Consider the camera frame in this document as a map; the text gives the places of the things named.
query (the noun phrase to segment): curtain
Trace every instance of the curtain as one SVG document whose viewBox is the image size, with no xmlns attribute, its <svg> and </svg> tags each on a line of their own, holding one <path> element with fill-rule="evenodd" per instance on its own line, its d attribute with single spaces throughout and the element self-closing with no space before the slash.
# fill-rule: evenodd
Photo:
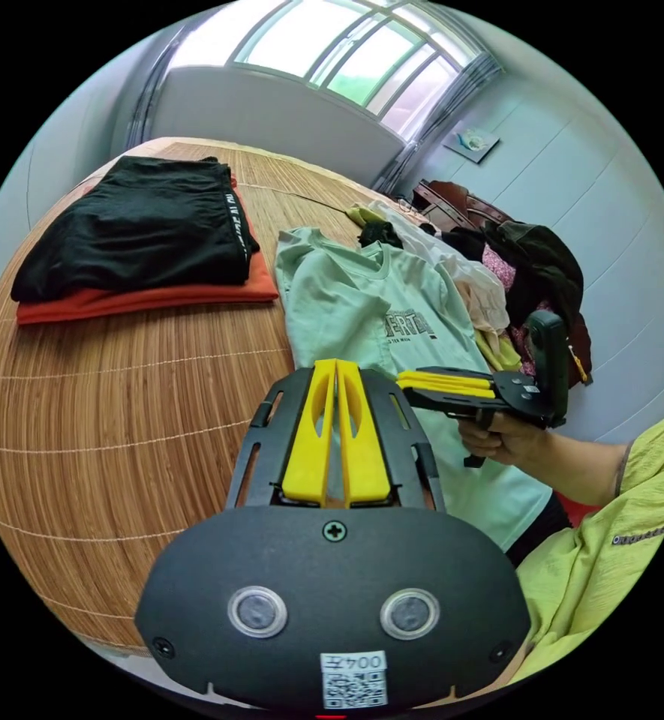
<svg viewBox="0 0 664 720">
<path fill-rule="evenodd" d="M 134 109 L 125 137 L 124 152 L 135 148 L 137 145 L 146 143 L 151 139 L 152 119 L 154 118 L 154 109 L 161 93 L 161 86 L 167 77 L 167 70 L 170 62 L 174 57 L 177 48 L 194 32 L 198 27 L 205 23 L 220 8 L 215 8 L 211 12 L 201 13 L 188 22 L 186 22 L 167 43 L 160 55 L 152 65 L 144 87 L 141 91 L 137 106 Z"/>
<path fill-rule="evenodd" d="M 416 137 L 382 171 L 373 189 L 383 195 L 391 194 L 425 141 L 449 125 L 459 108 L 501 72 L 502 67 L 489 52 L 478 55 L 452 83 Z"/>
</svg>

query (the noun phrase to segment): wooden furniture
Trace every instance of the wooden furniture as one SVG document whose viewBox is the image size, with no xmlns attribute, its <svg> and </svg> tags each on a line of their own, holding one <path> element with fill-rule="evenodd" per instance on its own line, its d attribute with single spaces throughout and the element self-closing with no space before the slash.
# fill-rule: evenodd
<svg viewBox="0 0 664 720">
<path fill-rule="evenodd" d="M 456 227 L 473 230 L 486 221 L 504 223 L 512 220 L 509 215 L 453 182 L 421 180 L 414 188 L 412 204 L 427 217 L 428 222 L 445 233 Z"/>
<path fill-rule="evenodd" d="M 385 200 L 229 142 L 163 138 L 129 154 L 228 163 L 270 269 L 280 230 L 312 225 L 356 245 L 344 210 Z M 155 557 L 222 510 L 248 423 L 293 361 L 279 301 L 17 327 L 20 263 L 113 162 L 59 200 L 0 279 L 0 536 L 71 631 L 145 655 L 133 615 Z"/>
</svg>

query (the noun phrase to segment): trigger handle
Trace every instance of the trigger handle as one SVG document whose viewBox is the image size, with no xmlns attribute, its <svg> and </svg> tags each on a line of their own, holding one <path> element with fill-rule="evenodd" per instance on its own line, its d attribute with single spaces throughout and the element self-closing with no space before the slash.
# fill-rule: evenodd
<svg viewBox="0 0 664 720">
<path fill-rule="evenodd" d="M 494 410 L 479 409 L 476 411 L 476 424 L 482 430 L 488 430 L 494 421 Z M 470 455 L 464 459 L 464 467 L 480 468 L 484 464 L 485 458 L 476 455 Z"/>
</svg>

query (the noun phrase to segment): yellow clothing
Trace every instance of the yellow clothing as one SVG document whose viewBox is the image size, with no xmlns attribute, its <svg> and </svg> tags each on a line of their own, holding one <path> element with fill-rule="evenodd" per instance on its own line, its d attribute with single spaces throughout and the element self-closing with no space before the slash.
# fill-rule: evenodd
<svg viewBox="0 0 664 720">
<path fill-rule="evenodd" d="M 632 445 L 617 497 L 519 566 L 533 650 L 522 680 L 574 650 L 621 603 L 664 538 L 664 420 Z"/>
<path fill-rule="evenodd" d="M 352 207 L 346 210 L 346 213 L 347 217 L 350 220 L 353 220 L 357 225 L 359 225 L 359 227 L 364 227 L 364 225 L 370 222 L 385 222 L 384 218 L 381 215 L 378 215 L 376 212 L 373 212 L 369 208 Z"/>
<path fill-rule="evenodd" d="M 484 355 L 485 360 L 490 367 L 501 372 L 502 370 L 518 371 L 521 369 L 521 357 L 514 349 L 512 341 L 507 337 L 497 338 L 499 352 L 495 352 L 489 342 L 488 337 L 491 333 L 484 333 L 481 330 L 474 331 L 474 339 L 479 351 Z"/>
</svg>

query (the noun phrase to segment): arched window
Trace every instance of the arched window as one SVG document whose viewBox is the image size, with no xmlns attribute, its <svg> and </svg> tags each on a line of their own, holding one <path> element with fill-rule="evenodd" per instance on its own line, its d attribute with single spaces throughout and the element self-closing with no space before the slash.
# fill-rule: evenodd
<svg viewBox="0 0 664 720">
<path fill-rule="evenodd" d="M 415 137 L 484 48 L 422 0 L 236 0 L 193 30 L 169 69 L 237 66 L 297 79 Z"/>
</svg>

